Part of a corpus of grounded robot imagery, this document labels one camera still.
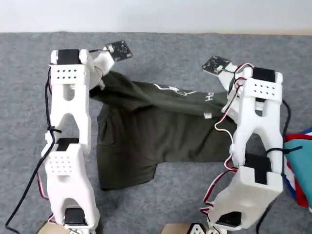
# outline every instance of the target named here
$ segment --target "red and white wire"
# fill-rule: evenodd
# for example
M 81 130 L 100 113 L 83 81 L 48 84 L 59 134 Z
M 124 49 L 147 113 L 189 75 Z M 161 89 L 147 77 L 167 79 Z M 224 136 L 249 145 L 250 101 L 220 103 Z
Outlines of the red and white wire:
M 251 67 L 251 68 L 254 68 L 254 65 L 252 65 L 252 64 L 249 63 L 249 62 L 243 63 L 243 64 L 239 65 L 239 66 L 236 68 L 236 70 L 235 70 L 235 72 L 234 72 L 234 76 L 235 76 L 238 72 L 240 72 L 240 71 L 242 70 L 242 68 L 244 68 L 244 67 L 246 67 L 246 66 L 249 66 L 249 67 Z
M 39 175 L 39 172 L 37 172 L 36 175 L 37 175 L 37 184 L 38 184 L 38 188 L 39 188 L 39 192 L 40 192 L 41 197 L 45 200 L 49 200 L 49 197 L 44 194 L 44 189 L 42 186 L 42 181 L 41 181 L 41 177 Z
M 41 180 L 41 177 L 40 177 L 39 172 L 37 172 L 36 175 L 37 175 L 37 184 L 38 184 L 40 196 L 41 196 L 43 199 L 49 201 L 49 197 L 46 196 L 45 193 L 44 193 L 44 189 L 43 189 L 43 186 L 42 186 L 42 180 Z M 52 220 L 53 217 L 54 217 L 54 215 L 51 214 L 51 215 L 48 217 L 48 222 L 55 223 L 55 221 Z
M 238 78 L 238 79 L 235 81 L 234 85 L 236 85 L 236 84 L 238 83 L 238 81 L 239 81 L 239 80 L 242 80 L 242 79 L 245 80 L 245 78 Z M 232 144 L 234 144 L 234 140 L 233 140 L 232 134 L 231 134 L 228 130 L 226 130 L 226 129 L 219 129 L 219 128 L 217 128 L 217 125 L 220 124 L 220 123 L 225 119 L 225 117 L 227 116 L 229 110 L 231 109 L 231 106 L 233 105 L 233 102 L 234 102 L 235 98 L 237 97 L 238 90 L 239 90 L 239 88 L 240 88 L 241 86 L 242 86 L 242 85 L 238 85 L 238 87 L 237 87 L 237 89 L 236 89 L 236 93 L 235 93 L 234 97 L 232 98 L 232 100 L 231 100 L 229 106 L 227 107 L 226 111 L 224 112 L 222 118 L 214 125 L 214 128 L 215 128 L 218 132 L 226 132 L 226 133 L 228 133 L 228 135 L 229 135 L 230 138 L 231 138 Z M 230 156 L 224 161 L 224 167 L 225 167 L 226 169 L 228 169 L 228 170 L 225 171 L 225 172 L 222 172 L 220 175 L 218 175 L 218 176 L 213 180 L 213 182 L 210 184 L 210 186 L 209 186 L 209 188 L 208 188 L 208 190 L 207 190 L 207 192 L 206 192 L 206 194 L 205 194 L 205 196 L 204 196 L 203 203 L 204 203 L 205 205 L 208 205 L 209 207 L 213 207 L 213 206 L 214 206 L 213 203 L 207 202 L 207 200 L 208 200 L 208 198 L 209 198 L 209 196 L 210 196 L 210 194 L 211 194 L 211 192 L 212 192 L 214 186 L 217 184 L 217 182 L 218 182 L 226 173 L 228 173 L 228 172 L 236 173 L 236 172 L 237 172 L 237 169 L 236 169 L 236 168 L 229 166 L 229 163 L 230 163 L 230 161 L 231 161 L 231 159 L 232 159 L 232 155 L 233 155 L 233 153 L 231 152 L 231 153 L 230 153 Z M 200 211 L 201 211 L 203 214 L 208 215 L 209 207 L 201 208 Z

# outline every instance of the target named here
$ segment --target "teal cloth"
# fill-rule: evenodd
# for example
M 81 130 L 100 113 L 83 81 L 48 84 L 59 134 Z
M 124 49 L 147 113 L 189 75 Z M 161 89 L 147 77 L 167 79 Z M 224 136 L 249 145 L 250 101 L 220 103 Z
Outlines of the teal cloth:
M 312 208 L 312 140 L 294 139 L 285 143 L 286 149 L 298 146 L 302 146 L 302 149 L 286 154 L 286 158 Z

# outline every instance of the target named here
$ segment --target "white wall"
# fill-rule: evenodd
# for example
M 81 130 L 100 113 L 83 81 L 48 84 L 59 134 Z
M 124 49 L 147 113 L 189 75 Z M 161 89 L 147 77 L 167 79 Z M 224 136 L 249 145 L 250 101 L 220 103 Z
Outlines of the white wall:
M 312 0 L 0 0 L 0 32 L 312 33 Z

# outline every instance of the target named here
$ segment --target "circuit board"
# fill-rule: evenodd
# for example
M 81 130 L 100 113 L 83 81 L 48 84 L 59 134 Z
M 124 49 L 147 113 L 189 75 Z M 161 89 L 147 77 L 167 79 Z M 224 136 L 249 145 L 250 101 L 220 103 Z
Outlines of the circuit board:
M 115 62 L 119 62 L 125 59 L 133 57 L 128 45 L 124 40 L 116 41 L 106 45 L 107 50 L 110 52 Z
M 214 76 L 218 76 L 230 63 L 229 59 L 214 55 L 202 66 L 202 69 Z

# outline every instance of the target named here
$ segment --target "clothing tag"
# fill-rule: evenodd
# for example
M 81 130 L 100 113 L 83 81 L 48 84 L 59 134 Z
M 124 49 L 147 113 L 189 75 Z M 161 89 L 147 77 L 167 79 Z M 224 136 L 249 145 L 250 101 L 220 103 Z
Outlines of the clothing tag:
M 204 113 L 204 117 L 205 119 L 209 119 L 209 118 L 212 118 L 213 115 L 211 113 Z

